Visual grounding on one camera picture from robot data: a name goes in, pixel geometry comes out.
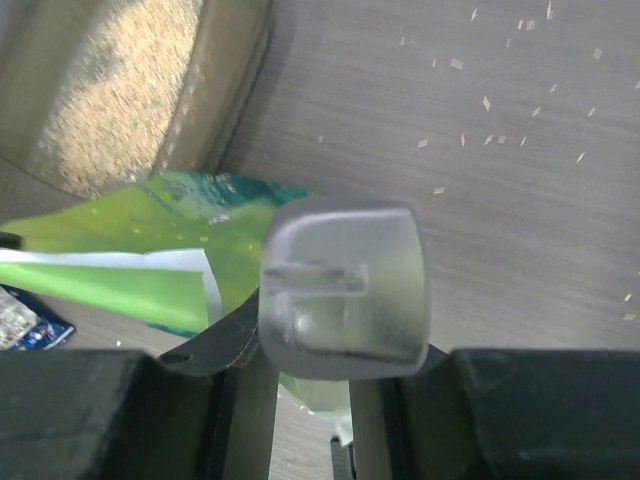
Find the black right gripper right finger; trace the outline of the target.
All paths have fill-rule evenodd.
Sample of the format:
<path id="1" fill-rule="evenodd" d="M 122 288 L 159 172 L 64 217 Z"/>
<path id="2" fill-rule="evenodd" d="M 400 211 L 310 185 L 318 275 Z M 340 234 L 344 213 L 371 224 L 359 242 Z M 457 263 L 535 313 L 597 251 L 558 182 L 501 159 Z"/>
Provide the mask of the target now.
<path id="1" fill-rule="evenodd" d="M 353 385 L 360 479 L 635 479 L 632 351 L 431 350 L 416 375 Z"/>

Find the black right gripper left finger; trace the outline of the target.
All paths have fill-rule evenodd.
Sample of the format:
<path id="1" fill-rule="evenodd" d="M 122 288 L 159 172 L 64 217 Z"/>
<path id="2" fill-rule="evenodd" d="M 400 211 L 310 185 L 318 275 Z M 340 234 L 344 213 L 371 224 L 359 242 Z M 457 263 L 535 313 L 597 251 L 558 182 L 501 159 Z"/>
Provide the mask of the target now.
<path id="1" fill-rule="evenodd" d="M 159 357 L 61 349 L 1 356 L 5 479 L 265 479 L 278 375 L 258 299 Z"/>

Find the clear plastic scoop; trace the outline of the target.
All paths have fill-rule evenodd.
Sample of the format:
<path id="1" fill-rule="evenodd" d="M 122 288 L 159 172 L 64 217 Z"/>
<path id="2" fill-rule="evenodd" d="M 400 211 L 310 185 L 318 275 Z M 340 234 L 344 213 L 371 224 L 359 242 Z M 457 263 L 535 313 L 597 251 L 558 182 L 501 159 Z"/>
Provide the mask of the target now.
<path id="1" fill-rule="evenodd" d="M 425 363 L 426 244 L 400 201 L 310 196 L 279 208 L 261 255 L 259 338 L 293 377 L 409 376 Z"/>

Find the green cat litter bag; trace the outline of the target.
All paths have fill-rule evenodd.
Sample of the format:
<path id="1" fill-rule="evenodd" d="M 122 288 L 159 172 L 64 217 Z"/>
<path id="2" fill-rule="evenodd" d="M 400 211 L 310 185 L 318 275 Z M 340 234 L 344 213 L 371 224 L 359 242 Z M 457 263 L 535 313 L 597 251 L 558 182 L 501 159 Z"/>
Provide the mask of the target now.
<path id="1" fill-rule="evenodd" d="M 193 337 L 257 289 L 275 211 L 307 190 L 229 174 L 167 173 L 10 222 L 1 280 Z"/>

